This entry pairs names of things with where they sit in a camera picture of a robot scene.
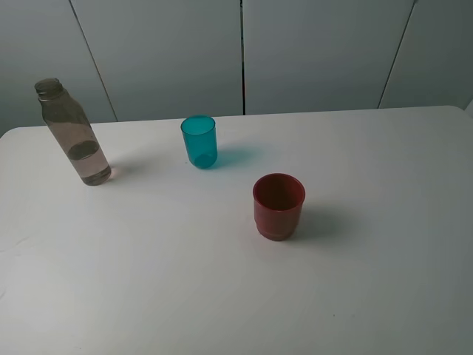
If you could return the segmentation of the red plastic cup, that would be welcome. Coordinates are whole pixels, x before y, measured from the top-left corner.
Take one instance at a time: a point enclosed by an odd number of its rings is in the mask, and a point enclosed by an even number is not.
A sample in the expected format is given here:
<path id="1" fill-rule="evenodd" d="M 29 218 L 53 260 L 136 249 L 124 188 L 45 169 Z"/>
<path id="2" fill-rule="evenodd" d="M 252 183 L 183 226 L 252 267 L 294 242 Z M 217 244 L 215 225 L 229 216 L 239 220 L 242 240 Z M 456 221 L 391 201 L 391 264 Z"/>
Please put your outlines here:
<path id="1" fill-rule="evenodd" d="M 258 232 L 269 240 L 290 238 L 298 224 L 305 188 L 291 175 L 272 173 L 253 186 L 253 216 Z"/>

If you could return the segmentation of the teal transparent plastic cup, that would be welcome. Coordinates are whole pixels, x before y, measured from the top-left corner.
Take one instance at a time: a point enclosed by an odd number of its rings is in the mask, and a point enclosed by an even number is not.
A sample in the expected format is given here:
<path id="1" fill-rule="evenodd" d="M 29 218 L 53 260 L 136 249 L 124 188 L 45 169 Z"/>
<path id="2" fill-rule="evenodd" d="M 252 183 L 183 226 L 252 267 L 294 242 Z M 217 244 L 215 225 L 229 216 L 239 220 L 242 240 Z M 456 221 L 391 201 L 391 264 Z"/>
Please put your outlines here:
<path id="1" fill-rule="evenodd" d="M 215 120 L 206 115 L 186 118 L 180 125 L 191 164 L 199 169 L 211 167 L 217 160 Z"/>

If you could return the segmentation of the smoky transparent water bottle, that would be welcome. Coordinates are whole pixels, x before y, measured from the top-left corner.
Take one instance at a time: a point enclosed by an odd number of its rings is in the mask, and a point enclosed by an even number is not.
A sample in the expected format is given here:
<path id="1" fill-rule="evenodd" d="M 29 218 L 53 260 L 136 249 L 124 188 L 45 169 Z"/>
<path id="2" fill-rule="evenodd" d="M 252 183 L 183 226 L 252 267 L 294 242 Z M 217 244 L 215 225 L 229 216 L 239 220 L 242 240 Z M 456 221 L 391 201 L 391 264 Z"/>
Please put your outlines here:
<path id="1" fill-rule="evenodd" d="M 34 85 L 44 123 L 50 129 L 78 176 L 88 186 L 105 183 L 112 169 L 98 143 L 83 107 L 57 78 Z"/>

